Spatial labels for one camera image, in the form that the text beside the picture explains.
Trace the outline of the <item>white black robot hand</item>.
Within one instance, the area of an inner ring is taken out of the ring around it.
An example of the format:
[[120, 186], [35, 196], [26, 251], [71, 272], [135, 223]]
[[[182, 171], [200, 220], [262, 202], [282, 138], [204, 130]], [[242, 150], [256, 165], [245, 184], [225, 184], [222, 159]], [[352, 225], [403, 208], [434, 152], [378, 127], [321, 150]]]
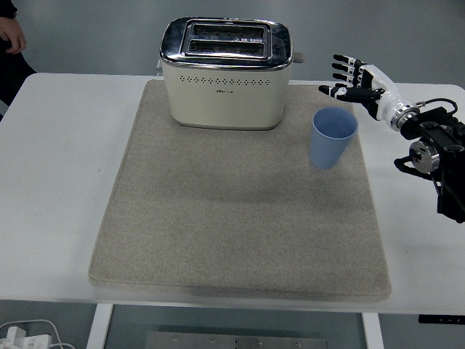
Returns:
[[375, 120], [394, 123], [414, 107], [402, 97], [396, 84], [375, 65], [357, 58], [334, 55], [332, 68], [335, 85], [321, 85], [318, 90], [329, 97], [348, 103], [361, 104]]

